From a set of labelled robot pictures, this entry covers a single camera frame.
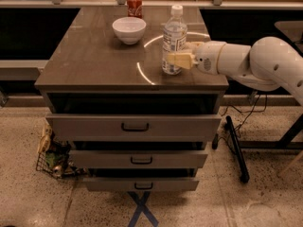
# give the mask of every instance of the red soda can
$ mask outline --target red soda can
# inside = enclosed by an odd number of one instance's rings
[[[127,0],[129,17],[142,19],[142,0]]]

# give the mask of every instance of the blue tape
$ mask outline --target blue tape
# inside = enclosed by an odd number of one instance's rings
[[[145,205],[151,192],[144,192],[141,199],[139,199],[139,196],[135,192],[128,192],[128,193],[137,205],[137,207],[134,211],[134,215],[133,215],[128,227],[134,227],[136,225],[142,212],[146,216],[146,218],[150,221],[150,223],[152,224],[153,227],[158,226],[159,221],[155,218],[155,216],[152,214],[152,212],[149,210],[149,208]]]

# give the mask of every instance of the drawer front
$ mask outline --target drawer front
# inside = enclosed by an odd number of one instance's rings
[[[199,181],[194,178],[85,178],[89,191],[195,191]]]
[[[212,141],[221,117],[206,115],[75,115],[46,117],[60,140]]]
[[[202,150],[71,150],[79,168],[202,168]]]

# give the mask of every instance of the drawer cabinet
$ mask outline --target drawer cabinet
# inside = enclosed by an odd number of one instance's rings
[[[72,141],[211,141],[221,118],[205,115],[80,115],[46,117],[59,139]]]
[[[199,181],[194,178],[87,178],[89,191],[194,191]]]
[[[60,140],[73,143],[75,165],[89,169],[89,190],[195,190],[206,143],[221,121],[227,79],[197,68],[163,73],[165,21],[155,22],[153,14],[170,6],[144,8],[150,22],[133,45],[122,44],[111,28],[113,14],[125,12],[119,9],[125,8],[81,9],[75,20],[85,26],[68,29],[35,83],[51,111],[46,119]],[[199,9],[187,10],[198,14],[188,16],[194,31],[188,41],[206,40]]]

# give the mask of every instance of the white bowl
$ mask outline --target white bowl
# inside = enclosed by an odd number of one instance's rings
[[[135,17],[124,17],[113,22],[115,35],[125,44],[136,44],[143,37],[145,28],[145,21]]]

